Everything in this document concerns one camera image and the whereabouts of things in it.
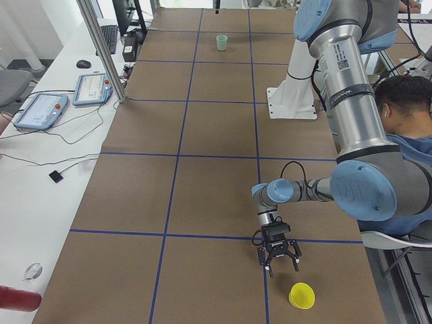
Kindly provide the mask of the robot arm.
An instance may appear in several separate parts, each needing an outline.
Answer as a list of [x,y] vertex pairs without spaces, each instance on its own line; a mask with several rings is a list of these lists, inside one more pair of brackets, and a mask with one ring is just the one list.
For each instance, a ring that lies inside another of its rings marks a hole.
[[303,1],[296,12],[296,41],[286,79],[270,103],[299,108],[314,69],[323,73],[327,110],[335,118],[341,151],[330,178],[278,178],[252,187],[263,246],[259,263],[274,258],[297,264],[297,241],[277,212],[282,203],[334,201],[359,221],[387,221],[420,215],[431,208],[431,167],[402,156],[385,135],[362,55],[390,47],[396,39],[397,1]]

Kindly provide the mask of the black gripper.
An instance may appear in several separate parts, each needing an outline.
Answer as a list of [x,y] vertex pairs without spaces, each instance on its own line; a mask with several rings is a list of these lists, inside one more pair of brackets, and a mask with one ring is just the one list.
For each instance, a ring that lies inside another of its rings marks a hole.
[[271,268],[271,260],[274,257],[282,257],[288,255],[292,259],[292,264],[295,271],[299,271],[300,257],[302,256],[298,242],[294,239],[287,240],[285,234],[290,232],[290,226],[284,222],[273,222],[261,227],[265,249],[257,248],[259,264],[268,272],[270,277],[273,277]]

